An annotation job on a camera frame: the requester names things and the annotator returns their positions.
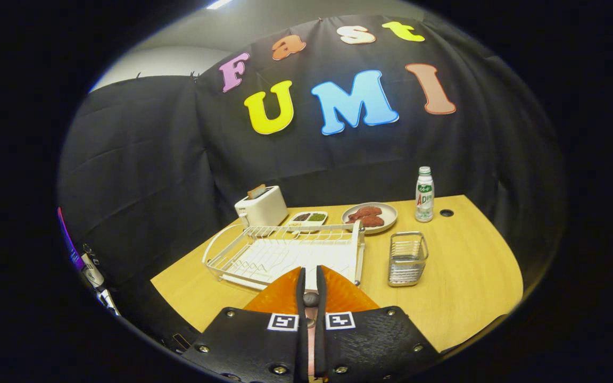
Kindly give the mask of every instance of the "black curtain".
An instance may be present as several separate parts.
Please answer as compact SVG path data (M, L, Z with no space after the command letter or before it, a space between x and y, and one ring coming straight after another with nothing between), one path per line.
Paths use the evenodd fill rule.
M382 24L411 25L406 41ZM340 41L360 25L371 44ZM272 45L296 34L306 48L280 61ZM247 52L241 84L222 92L219 66ZM425 111L426 96L404 66L426 63L452 114ZM364 70L379 70L394 123L321 133L311 89L333 81L346 92ZM291 80L294 118L258 134L243 102ZM234 203L258 184L280 185L288 206L399 201L414 197L418 167L430 165L436 196L465 194L513 249L525 288L540 276L566 220L564 165L553 126L530 89L480 43L427 14L423 20L347 15L307 22L231 54L197 80L127 80L88 95L61 157L59 202L76 242L101 256L120 286L146 281L235 218Z

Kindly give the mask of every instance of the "wooden table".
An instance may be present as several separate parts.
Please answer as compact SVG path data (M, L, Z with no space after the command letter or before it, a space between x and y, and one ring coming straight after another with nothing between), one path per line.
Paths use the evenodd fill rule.
M465 196L435 199L435 217L428 223L414 218L415 201L387 203L399 212L389 230L365 237L360 288L380 307L401 307L418 329L443 351L469 339L521 300L521 272L512 251L496 228ZM299 211L327 211L324 224L340 224L353 205L288 208L289 219ZM451 209L452 217L438 212ZM218 254L243 228L223 233L210 249ZM415 286L387 285L390 236L419 230L427 240L429 259ZM151 279L165 300L195 329L204 331L224 307L242 308L258 294L255 289L217 281L200 262L210 240Z

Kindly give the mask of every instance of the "foam letter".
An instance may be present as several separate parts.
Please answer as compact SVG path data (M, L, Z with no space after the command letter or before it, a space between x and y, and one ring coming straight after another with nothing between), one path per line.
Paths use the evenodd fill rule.
M285 36L282 39L276 41L271 47L273 50L273 59L282 60L292 53L297 53L307 46L305 42L302 42L297 35Z
M219 67L223 75L223 88L221 90L223 90L224 93L241 84L243 80L238 78L238 76L245 73L245 63L243 63L243 61L249 58L250 55L247 52L241 53L240 56L231 59L231 61Z
M271 92L278 96L280 108L280 115L272 120L266 117L266 109L264 109L263 98L266 96L266 92L258 92L245 99L243 104L250 112L250 122L257 133L276 133L290 124L295 114L292 107L292 98L290 98L290 85L292 85L292 81L285 80L271 87Z
M332 81L323 82L311 89L311 94L321 101L324 125L321 133L326 136L335 134L345 129L345 124L337 119L337 109L342 117L353 127L358 126L361 107L366 107L366 115L363 122L368 126L375 124L393 123L399 119L399 114L392 111L382 85L380 85L379 70L365 70L359 72L353 78L351 94L347 94L342 88Z
M340 40L347 44L367 44L375 41L375 36L368 34L368 29L360 25L353 27L339 27L337 33L341 35Z
M425 92L425 111L432 114L451 114L455 104L448 100L441 83L436 77L436 68L428 64L408 64L406 70L416 75Z
M395 35L401 37L404 40L408 41L425 41L425 38L420 35L414 35L409 31L413 31L413 27L410 25L403 25L398 21L388 22L387 24L382 24L383 28L389 28L394 32Z

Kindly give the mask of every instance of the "toaster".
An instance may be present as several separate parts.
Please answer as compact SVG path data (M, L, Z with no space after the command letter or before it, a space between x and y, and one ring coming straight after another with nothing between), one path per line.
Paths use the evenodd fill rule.
M259 197L245 197L235 204L246 226L278 226L287 217L287 206L279 186L267 186Z

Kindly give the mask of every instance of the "white wire dish rack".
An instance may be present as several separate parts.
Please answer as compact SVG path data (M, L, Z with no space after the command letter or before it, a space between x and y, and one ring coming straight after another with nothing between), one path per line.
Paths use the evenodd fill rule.
M360 221L343 225L250 226L219 254L207 260L212 244L202 255L202 263L217 276L249 288L264 289L295 267L306 269L306 289L316 288L316 266L324 265L358 285L365 249Z

